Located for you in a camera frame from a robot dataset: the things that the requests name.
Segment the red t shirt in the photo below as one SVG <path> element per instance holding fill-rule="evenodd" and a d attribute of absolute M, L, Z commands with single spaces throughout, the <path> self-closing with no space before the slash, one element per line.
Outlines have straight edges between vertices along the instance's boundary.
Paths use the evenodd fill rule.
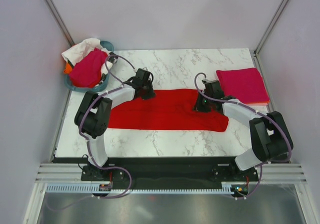
<path fill-rule="evenodd" d="M 194 110 L 198 91 L 155 90 L 155 97 L 136 98 L 111 110 L 109 128 L 134 130 L 226 131 L 229 119 L 217 111 Z"/>

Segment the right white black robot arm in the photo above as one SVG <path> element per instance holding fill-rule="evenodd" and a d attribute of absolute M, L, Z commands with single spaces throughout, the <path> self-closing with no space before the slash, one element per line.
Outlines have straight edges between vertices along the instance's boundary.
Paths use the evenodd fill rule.
<path fill-rule="evenodd" d="M 229 168 L 233 180 L 242 180 L 247 170 L 268 162 L 288 162 L 293 142 L 283 116 L 273 111 L 263 113 L 244 104 L 234 96 L 226 96 L 219 81 L 202 80 L 204 89 L 198 87 L 194 109 L 200 112 L 217 111 L 234 119 L 249 129 L 251 148 L 235 157 Z"/>

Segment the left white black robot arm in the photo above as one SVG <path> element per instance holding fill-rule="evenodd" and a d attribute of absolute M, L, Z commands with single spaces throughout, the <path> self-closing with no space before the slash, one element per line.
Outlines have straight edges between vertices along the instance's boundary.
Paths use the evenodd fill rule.
<path fill-rule="evenodd" d="M 74 122 L 78 133 L 86 140 L 88 159 L 93 167 L 92 174 L 98 180 L 106 180 L 110 169 L 104 165 L 108 160 L 104 133 L 108 128 L 111 110 L 136 98 L 144 100 L 156 96 L 153 89 L 153 74 L 139 68 L 133 77 L 110 91 L 98 94 L 87 91 L 75 115 Z"/>

